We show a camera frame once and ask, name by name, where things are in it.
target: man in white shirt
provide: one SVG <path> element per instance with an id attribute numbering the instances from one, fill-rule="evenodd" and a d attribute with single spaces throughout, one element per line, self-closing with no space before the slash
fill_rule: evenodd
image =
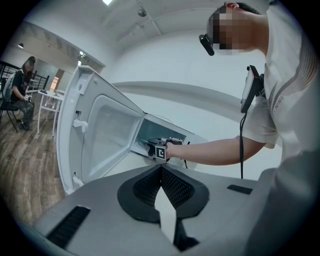
<path id="1" fill-rule="evenodd" d="M 266 97 L 256 98 L 244 123 L 244 160 L 263 147 L 274 148 L 278 137 L 282 140 L 281 161 L 314 150 L 320 143 L 318 56 L 292 14 L 278 1 L 269 5 L 266 15 L 260 15 L 246 4 L 229 2 L 207 23 L 213 48 L 260 50 L 265 55 Z M 166 153 L 168 158 L 200 164 L 231 165 L 240 162 L 239 143 L 239 136 L 195 145 L 169 143 Z"/>

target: striped graphic on shirt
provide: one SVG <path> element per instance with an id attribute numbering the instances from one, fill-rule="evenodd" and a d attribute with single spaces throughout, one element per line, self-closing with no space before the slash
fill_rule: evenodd
<path id="1" fill-rule="evenodd" d="M 311 81 L 318 69 L 318 56 L 315 53 L 312 45 L 309 43 L 306 36 L 302 36 L 301 49 L 299 56 L 299 65 L 296 68 L 295 74 L 275 93 L 277 84 L 274 85 L 270 97 L 269 107 L 273 113 L 275 105 L 280 96 L 288 96 L 300 92 L 311 85 Z"/>

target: ear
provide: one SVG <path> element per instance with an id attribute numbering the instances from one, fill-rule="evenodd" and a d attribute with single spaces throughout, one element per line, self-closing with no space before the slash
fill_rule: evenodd
<path id="1" fill-rule="evenodd" d="M 237 9 L 239 9 L 239 4 L 237 4 L 236 2 L 228 2 L 226 4 L 226 7 L 237 10 Z"/>

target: chair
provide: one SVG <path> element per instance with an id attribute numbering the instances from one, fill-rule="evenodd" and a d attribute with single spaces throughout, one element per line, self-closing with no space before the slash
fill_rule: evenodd
<path id="1" fill-rule="evenodd" d="M 15 131 L 18 132 L 14 122 L 12 121 L 12 119 L 10 117 L 9 111 L 12 112 L 15 121 L 18 123 L 18 120 L 17 120 L 17 118 L 15 116 L 14 111 L 18 111 L 19 109 L 17 107 L 12 106 L 10 101 L 5 99 L 3 89 L 5 87 L 6 81 L 7 81 L 7 79 L 4 78 L 4 77 L 1 79 L 1 89 L 0 89 L 0 91 L 1 91 L 1 95 L 2 95 L 2 104 L 0 105 L 0 122 L 1 122 L 3 111 L 6 111 L 6 113 L 7 113 L 8 117 L 9 117 L 9 119 L 11 121 L 11 124 L 13 125 Z"/>

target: backpack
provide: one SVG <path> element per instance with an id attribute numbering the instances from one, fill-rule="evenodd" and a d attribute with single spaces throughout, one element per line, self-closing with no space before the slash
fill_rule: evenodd
<path id="1" fill-rule="evenodd" d="M 12 75 L 9 76 L 7 81 L 5 82 L 5 85 L 3 87 L 3 96 L 6 101 L 10 100 L 11 94 L 12 94 L 12 83 L 14 81 L 15 75 L 18 72 L 14 72 Z"/>

